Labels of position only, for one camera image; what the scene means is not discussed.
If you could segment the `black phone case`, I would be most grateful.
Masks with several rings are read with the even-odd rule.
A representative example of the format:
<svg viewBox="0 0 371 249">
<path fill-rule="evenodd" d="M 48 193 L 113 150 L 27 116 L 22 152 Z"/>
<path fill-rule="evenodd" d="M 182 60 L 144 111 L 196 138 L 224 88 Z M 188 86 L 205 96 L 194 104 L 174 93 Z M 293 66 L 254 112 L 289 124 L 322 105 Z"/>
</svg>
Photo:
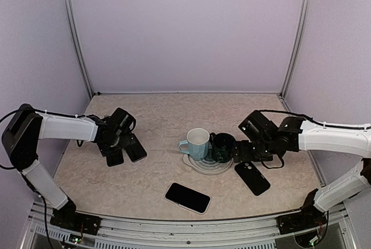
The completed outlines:
<svg viewBox="0 0 371 249">
<path fill-rule="evenodd" d="M 269 181 L 251 162 L 239 163 L 234 170 L 255 196 L 260 196 L 271 187 Z"/>
</svg>

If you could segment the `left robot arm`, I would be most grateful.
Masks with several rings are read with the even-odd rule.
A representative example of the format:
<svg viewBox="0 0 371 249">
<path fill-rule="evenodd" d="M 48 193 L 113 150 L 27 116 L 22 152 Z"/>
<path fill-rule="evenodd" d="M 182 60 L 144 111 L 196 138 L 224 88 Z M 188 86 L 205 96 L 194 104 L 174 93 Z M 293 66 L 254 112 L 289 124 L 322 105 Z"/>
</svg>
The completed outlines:
<svg viewBox="0 0 371 249">
<path fill-rule="evenodd" d="M 73 229 L 81 223 L 76 206 L 40 163 L 38 142 L 42 139 L 76 140 L 96 144 L 109 167 L 123 163 L 125 138 L 136 127 L 136 119 L 122 108 L 110 116 L 67 115 L 22 104 L 7 114 L 11 118 L 1 142 L 13 169 L 16 169 L 36 193 L 58 212 L 59 220 Z"/>
</svg>

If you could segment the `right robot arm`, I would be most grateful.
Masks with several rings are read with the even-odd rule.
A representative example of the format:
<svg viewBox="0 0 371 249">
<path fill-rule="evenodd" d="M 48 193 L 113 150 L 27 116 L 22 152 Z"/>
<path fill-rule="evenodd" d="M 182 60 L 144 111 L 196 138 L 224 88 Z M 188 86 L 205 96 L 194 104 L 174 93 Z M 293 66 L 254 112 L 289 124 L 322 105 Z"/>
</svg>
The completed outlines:
<svg viewBox="0 0 371 249">
<path fill-rule="evenodd" d="M 296 216 L 302 228 L 309 228 L 334 205 L 370 188 L 370 124 L 347 125 L 318 122 L 305 114 L 288 112 L 280 125 L 255 110 L 238 126 L 247 140 L 237 141 L 232 152 L 235 163 L 281 160 L 286 152 L 332 151 L 361 157 L 354 168 L 307 195 Z"/>
</svg>

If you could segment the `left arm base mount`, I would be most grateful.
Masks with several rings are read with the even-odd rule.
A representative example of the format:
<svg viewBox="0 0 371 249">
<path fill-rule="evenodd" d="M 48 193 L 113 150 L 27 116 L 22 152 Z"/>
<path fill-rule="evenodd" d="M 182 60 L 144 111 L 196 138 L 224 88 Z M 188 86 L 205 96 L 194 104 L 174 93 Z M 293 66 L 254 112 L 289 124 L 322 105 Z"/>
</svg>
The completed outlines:
<svg viewBox="0 0 371 249">
<path fill-rule="evenodd" d="M 97 235 L 101 218 L 75 212 L 73 214 L 53 214 L 50 224 L 82 234 Z"/>
</svg>

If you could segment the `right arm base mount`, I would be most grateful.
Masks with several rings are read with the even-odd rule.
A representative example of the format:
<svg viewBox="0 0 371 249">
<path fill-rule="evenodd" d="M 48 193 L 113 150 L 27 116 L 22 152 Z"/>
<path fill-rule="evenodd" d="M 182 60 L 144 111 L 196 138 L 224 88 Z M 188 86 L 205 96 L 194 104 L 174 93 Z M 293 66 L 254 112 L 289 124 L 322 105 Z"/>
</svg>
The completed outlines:
<svg viewBox="0 0 371 249">
<path fill-rule="evenodd" d="M 313 214 L 298 212 L 289 215 L 281 215 L 276 218 L 280 234 L 288 234 L 311 229 L 327 223 L 325 214 Z"/>
</svg>

